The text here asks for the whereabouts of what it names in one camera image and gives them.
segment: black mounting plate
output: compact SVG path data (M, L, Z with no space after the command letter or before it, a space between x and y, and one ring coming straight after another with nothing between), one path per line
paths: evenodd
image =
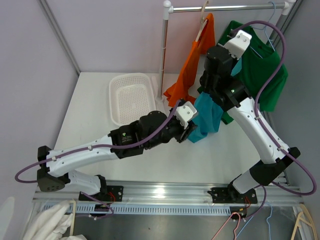
M240 195L237 199L232 199L228 193L227 187L212 187L208 194L212 196L212 202L214 204L246 204L245 197L248 198L251 204L257 204L257 194L252 188L245 194Z
M108 185L106 186L107 193L97 193L95 195L92 195L93 198L100 200L102 202L113 202L114 198L108 194L112 193L115 197L115 202L122 202L122 197L124 195L124 187L123 186L113 186L113 185ZM83 194L79 194L79 201L90 201L94 202L90 198L86 197Z

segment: laundry basket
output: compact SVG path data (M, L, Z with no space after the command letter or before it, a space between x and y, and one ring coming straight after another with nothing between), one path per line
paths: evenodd
M143 73L116 76L109 84L109 103L111 120L118 126L156 110L150 78Z

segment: gray floor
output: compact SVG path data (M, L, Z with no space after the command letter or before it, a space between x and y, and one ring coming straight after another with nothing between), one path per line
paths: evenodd
M270 207L264 207L246 226L237 240L269 240L266 218ZM225 222L225 216L122 215L94 221L76 218L74 235L88 240L210 240ZM274 207L269 220L272 240L290 240L295 224L291 207ZM233 240L236 222L228 222L217 240ZM245 223L241 221L237 233Z

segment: orange shirt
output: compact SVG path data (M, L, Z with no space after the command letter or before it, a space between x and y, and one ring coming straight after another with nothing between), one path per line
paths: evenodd
M214 16L212 13L209 13L206 19L207 23L200 38L198 41L192 43L191 51L180 71L176 83L169 87L164 93L170 107L173 107L179 99L190 101L192 104L195 103L196 99L188 94L188 90L195 83L200 54L206 54L207 50L216 44Z

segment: hanger hook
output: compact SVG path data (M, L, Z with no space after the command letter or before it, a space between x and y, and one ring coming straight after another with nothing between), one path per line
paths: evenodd
M200 23L201 24L204 24L205 22L205 17L204 17L204 13L205 13L205 8L206 6L209 4L209 0L206 0L205 3L203 4L202 6L202 9L201 9L201 18L200 18Z

